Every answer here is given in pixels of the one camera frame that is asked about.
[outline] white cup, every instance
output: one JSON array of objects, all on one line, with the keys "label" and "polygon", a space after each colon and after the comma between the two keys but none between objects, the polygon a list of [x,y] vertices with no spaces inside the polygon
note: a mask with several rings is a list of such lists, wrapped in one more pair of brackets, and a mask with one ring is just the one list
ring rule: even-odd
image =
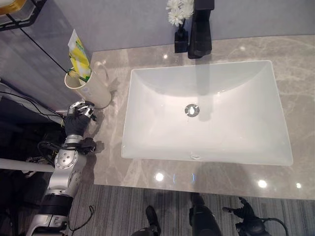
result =
[{"label": "white cup", "polygon": [[106,85],[106,82],[108,81],[108,73],[106,67],[102,63],[96,62],[95,65],[103,67],[106,72],[105,78],[100,77],[95,71],[92,71],[89,80],[84,83],[83,81],[72,78],[66,74],[64,77],[64,84],[84,100],[93,102],[95,108],[104,108],[108,106],[112,99],[112,95]]}]

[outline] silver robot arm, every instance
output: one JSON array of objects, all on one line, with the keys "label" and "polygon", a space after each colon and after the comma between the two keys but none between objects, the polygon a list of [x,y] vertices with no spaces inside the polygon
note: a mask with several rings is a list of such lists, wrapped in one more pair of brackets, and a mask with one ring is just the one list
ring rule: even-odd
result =
[{"label": "silver robot arm", "polygon": [[55,171],[26,236],[63,235],[61,231],[67,227],[72,201],[87,162],[86,154],[96,148],[93,139],[83,139],[91,119],[96,120],[93,103],[82,100],[69,107],[65,120],[67,138],[55,158]]}]

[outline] white pipe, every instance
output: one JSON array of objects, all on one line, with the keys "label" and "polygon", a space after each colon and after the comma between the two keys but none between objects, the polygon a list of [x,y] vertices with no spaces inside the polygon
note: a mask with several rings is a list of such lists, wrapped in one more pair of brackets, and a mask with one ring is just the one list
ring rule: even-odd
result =
[{"label": "white pipe", "polygon": [[36,164],[25,161],[15,161],[0,158],[0,169],[21,170],[21,171],[39,171],[39,172],[54,172],[54,167],[46,164]]}]

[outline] white flower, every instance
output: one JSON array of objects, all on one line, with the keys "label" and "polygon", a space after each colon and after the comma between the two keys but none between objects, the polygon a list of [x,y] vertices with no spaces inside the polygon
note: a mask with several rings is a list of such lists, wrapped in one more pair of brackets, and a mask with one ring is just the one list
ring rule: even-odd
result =
[{"label": "white flower", "polygon": [[176,10],[179,8],[179,6],[181,5],[181,1],[180,0],[168,0],[167,4],[166,4],[166,10]]},{"label": "white flower", "polygon": [[179,24],[183,23],[183,13],[182,11],[177,8],[177,9],[172,9],[169,13],[168,13],[168,21],[169,23],[171,23],[172,25],[175,25],[178,27]]},{"label": "white flower", "polygon": [[192,16],[193,14],[193,6],[192,4],[184,4],[181,6],[181,12],[182,12],[182,16],[185,19],[189,19],[190,16]]},{"label": "white flower", "polygon": [[182,4],[193,5],[193,0],[181,0]]}]

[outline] gray carpet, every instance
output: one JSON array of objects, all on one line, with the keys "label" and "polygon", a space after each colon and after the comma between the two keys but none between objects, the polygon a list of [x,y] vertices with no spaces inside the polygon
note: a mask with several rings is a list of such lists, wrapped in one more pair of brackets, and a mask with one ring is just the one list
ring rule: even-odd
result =
[{"label": "gray carpet", "polygon": [[[236,196],[202,194],[206,205],[216,216],[224,236],[237,236],[234,215],[222,212],[222,207],[237,208]],[[290,236],[315,236],[315,201],[281,200],[246,197],[259,217],[276,217],[284,221]],[[89,217],[89,205],[95,206],[91,221],[74,233],[75,236],[130,236],[148,225],[145,208],[152,205],[158,214],[162,236],[190,236],[189,193],[127,188],[115,186],[80,186],[70,213],[70,225],[81,225]],[[35,212],[20,213],[21,232],[25,231]],[[1,232],[10,235],[4,222]],[[277,222],[266,223],[272,236],[284,236],[284,229]]]}]

